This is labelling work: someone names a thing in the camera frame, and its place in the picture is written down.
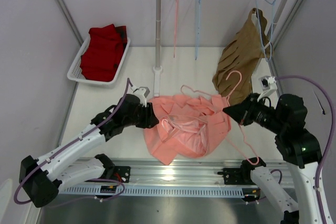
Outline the pink pleated skirt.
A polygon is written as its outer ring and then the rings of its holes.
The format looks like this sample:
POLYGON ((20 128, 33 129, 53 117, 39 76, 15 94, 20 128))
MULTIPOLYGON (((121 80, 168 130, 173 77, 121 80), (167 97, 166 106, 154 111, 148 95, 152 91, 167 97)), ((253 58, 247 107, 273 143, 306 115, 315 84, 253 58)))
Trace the pink pleated skirt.
POLYGON ((231 130, 225 98, 183 94, 151 99, 158 124, 143 131, 149 153, 164 165, 177 155, 201 158, 212 153, 231 130))

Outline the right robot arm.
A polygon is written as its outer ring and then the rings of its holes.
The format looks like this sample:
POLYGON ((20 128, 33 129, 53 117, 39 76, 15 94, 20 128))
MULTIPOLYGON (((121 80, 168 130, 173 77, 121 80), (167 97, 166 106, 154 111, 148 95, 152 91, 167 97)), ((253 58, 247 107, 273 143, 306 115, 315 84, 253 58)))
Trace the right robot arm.
POLYGON ((275 108, 266 106, 258 94, 223 109, 240 126, 257 123, 275 134, 277 150, 291 173, 297 199, 293 200, 268 171, 261 158, 244 160, 240 179, 258 186, 283 219, 281 223, 332 223, 321 175, 322 153, 317 138, 305 129, 308 113, 301 97, 280 96, 275 108))

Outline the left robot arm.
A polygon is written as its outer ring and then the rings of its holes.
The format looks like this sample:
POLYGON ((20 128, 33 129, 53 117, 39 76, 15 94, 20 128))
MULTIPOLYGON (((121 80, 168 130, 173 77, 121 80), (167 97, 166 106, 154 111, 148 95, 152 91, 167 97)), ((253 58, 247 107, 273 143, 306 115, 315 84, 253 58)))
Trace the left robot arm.
POLYGON ((25 157, 20 163, 18 188, 24 190, 28 202, 41 208, 61 191, 80 182, 96 179, 108 182, 114 176, 114 164, 106 155, 98 154, 83 166, 73 166, 73 162, 121 134, 126 127, 151 129, 158 122, 151 102, 142 101, 135 94, 126 94, 118 104, 98 113, 68 144, 39 158, 25 157))

